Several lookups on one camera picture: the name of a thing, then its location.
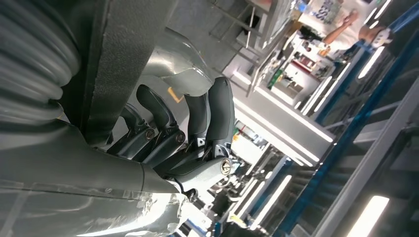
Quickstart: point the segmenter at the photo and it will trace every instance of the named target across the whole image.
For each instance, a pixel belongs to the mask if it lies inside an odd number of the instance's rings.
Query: blue metal frame
[[[361,57],[359,58],[358,62],[356,62],[355,66],[352,68],[352,70],[349,72],[349,74],[342,78],[342,83],[339,86],[339,88],[336,90],[336,92],[333,94],[333,96],[330,98],[329,102],[326,104],[324,109],[319,113],[319,115],[316,118],[316,122],[319,124],[322,124],[326,116],[329,114],[329,112],[332,110],[332,108],[335,106],[335,104],[338,102],[338,100],[344,95],[345,90],[348,88],[349,85],[351,85],[352,81],[355,80],[355,78],[359,75],[360,71],[366,64],[366,62],[370,59],[370,53],[365,51]]]
[[[205,236],[207,232],[205,232],[203,229],[199,228],[197,225],[195,225],[191,220],[186,220],[185,222],[191,229],[193,229],[199,236]]]
[[[393,31],[397,32],[413,21],[416,17],[419,16],[419,2],[413,5],[409,10],[407,10],[403,15],[399,16],[393,23],[388,27]]]
[[[220,237],[222,230],[222,224],[220,222],[215,223],[214,225],[214,237]]]
[[[272,180],[272,182],[268,185],[266,190],[262,193],[262,196],[257,200],[253,208],[250,210],[249,214],[250,216],[253,216],[256,214],[256,212],[263,206],[265,201],[268,199],[268,196],[275,192],[275,189],[281,184],[283,179],[285,178],[285,175],[287,174],[289,168],[292,166],[293,161],[288,160],[285,162],[284,166],[282,166],[279,173],[275,176],[275,178]]]
[[[291,207],[285,218],[282,220],[276,232],[284,231],[290,233],[294,228],[298,217],[301,215],[303,210],[308,205],[309,201],[313,198],[317,188],[322,182],[325,174],[331,169],[333,164],[339,160],[342,154],[345,153],[346,149],[353,142],[355,137],[361,131],[363,125],[371,115],[371,111],[378,105],[382,96],[389,90],[397,76],[402,72],[403,68],[407,65],[413,55],[417,52],[419,46],[419,31],[411,37],[400,56],[396,59],[394,64],[391,66],[388,73],[378,84],[374,92],[368,98],[366,103],[363,105],[359,113],[354,117],[354,120],[344,131],[342,137],[331,149],[327,159],[324,160],[323,165],[318,167],[318,171],[313,175],[310,182],[305,186],[304,190],[299,195],[298,199]]]

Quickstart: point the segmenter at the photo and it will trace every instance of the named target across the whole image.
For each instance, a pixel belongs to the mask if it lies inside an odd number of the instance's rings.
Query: bolt
[[[151,139],[153,139],[154,138],[154,130],[152,130],[152,129],[148,129],[146,132],[145,132],[145,139],[147,139],[147,141],[150,141]]]
[[[182,143],[185,141],[185,133],[180,132],[179,134],[176,135],[176,142],[178,143]]]
[[[228,175],[230,173],[230,170],[231,170],[230,161],[228,159],[224,159],[221,163],[221,173],[223,175]]]

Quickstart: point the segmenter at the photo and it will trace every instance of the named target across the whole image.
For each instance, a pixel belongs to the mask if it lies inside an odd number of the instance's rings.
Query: person
[[[359,40],[380,47],[391,42],[390,30],[364,25],[377,4],[377,0],[312,0],[299,21],[323,34],[322,42],[335,50],[349,49]]]

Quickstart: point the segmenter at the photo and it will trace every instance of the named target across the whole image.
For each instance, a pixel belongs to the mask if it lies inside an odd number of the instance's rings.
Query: white wall
[[[232,80],[247,87],[247,84],[238,80],[237,77],[232,77]],[[282,106],[299,115],[311,128],[298,121],[285,109],[281,109],[261,92],[255,92],[250,97],[246,97],[246,92],[240,87],[234,83],[231,86],[235,98],[236,118],[291,158],[303,158],[311,164],[315,164],[316,162],[310,156],[321,158],[332,142],[321,137],[318,131],[331,139],[334,138],[333,135],[311,119],[302,116],[300,111],[295,110],[285,101],[277,100]],[[259,90],[262,90],[265,95],[271,96],[271,99],[274,98],[271,91],[263,88]]]
[[[292,63],[285,68],[285,72],[289,77],[293,78],[296,83],[303,87],[302,91],[293,99],[292,105],[296,105],[299,101],[303,100],[306,96],[315,91],[320,84],[320,82],[313,78],[313,75],[308,74]]]

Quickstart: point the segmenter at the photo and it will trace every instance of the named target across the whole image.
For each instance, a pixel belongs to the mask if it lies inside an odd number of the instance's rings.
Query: pipe
[[[214,84],[208,66],[185,36],[166,28],[142,75],[161,78],[176,92],[201,96]]]
[[[80,67],[65,31],[30,1],[4,0],[0,39],[0,125],[44,124],[62,115],[53,100]]]

